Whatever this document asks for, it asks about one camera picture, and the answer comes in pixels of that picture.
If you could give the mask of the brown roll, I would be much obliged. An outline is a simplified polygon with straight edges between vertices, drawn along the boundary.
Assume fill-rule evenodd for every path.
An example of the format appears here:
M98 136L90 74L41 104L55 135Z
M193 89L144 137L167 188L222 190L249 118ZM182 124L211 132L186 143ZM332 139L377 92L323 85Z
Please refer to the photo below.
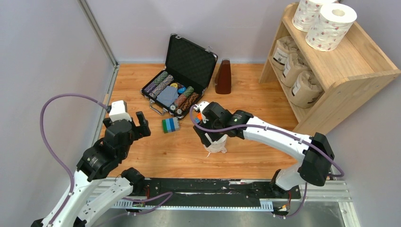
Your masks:
M289 93L289 100L303 109L312 107L324 92L312 71L301 72Z
M284 69L284 66L291 53L298 51L298 46L291 36L284 36L276 40L273 48L272 63L280 70Z
M310 70L310 67L300 51L291 53L280 76L281 82L286 87L295 83L298 75L303 71Z

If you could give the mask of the brown roll front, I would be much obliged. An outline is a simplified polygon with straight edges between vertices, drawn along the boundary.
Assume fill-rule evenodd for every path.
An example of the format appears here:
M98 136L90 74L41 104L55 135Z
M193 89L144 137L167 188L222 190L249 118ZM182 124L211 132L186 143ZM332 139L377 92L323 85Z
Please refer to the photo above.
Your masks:
M286 87L295 83L298 75L303 71L310 70L310 67L300 51L291 53L280 76L281 82Z

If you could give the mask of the patterned paper roll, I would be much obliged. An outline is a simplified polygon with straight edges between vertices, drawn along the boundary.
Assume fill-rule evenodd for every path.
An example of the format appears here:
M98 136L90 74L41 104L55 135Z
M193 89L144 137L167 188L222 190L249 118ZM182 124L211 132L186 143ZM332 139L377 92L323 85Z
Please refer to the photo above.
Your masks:
M314 24L323 5L338 3L337 0L300 0L293 16L293 26L303 32L307 32Z
M356 19L356 11L347 5L325 4L320 8L314 24L307 32L305 41L318 51L333 51Z

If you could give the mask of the white toilet paper roll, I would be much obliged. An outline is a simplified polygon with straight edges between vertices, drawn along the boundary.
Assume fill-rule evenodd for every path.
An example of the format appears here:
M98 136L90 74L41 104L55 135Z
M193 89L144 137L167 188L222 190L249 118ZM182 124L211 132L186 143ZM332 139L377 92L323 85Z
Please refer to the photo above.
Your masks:
M220 139L218 139L217 141L212 141L212 139L210 138L210 136L208 134L205 134L206 138L208 139L208 141L210 142L210 145L204 145L204 148L209 152L209 153L218 153L218 152L222 152L222 153L226 153L227 149L226 149L226 142L227 142L227 135L223 135Z

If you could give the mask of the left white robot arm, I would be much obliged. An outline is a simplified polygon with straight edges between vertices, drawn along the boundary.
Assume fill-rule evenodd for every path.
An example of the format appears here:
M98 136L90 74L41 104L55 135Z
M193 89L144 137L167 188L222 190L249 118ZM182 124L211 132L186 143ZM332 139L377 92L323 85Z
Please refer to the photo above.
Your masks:
M32 226L89 227L118 200L144 192L145 177L131 167L104 193L87 203L94 189L127 158L133 142L151 135L143 112L136 112L136 116L138 126L128 113L110 114L103 120L105 135L83 153L73 175L74 188L63 195L68 201L60 201L47 217L35 220Z

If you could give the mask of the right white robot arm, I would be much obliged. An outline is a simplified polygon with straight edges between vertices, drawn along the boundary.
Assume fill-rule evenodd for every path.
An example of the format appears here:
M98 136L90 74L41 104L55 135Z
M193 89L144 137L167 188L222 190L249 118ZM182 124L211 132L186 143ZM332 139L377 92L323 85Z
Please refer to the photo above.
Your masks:
M291 167L276 171L270 184L270 191L275 197L283 197L290 189L303 183L325 185L334 165L334 153L325 135L291 132L246 111L231 113L216 102L201 102L190 110L201 115L200 118L192 116L191 120L209 153L226 153L227 139L237 137L268 145L297 161Z

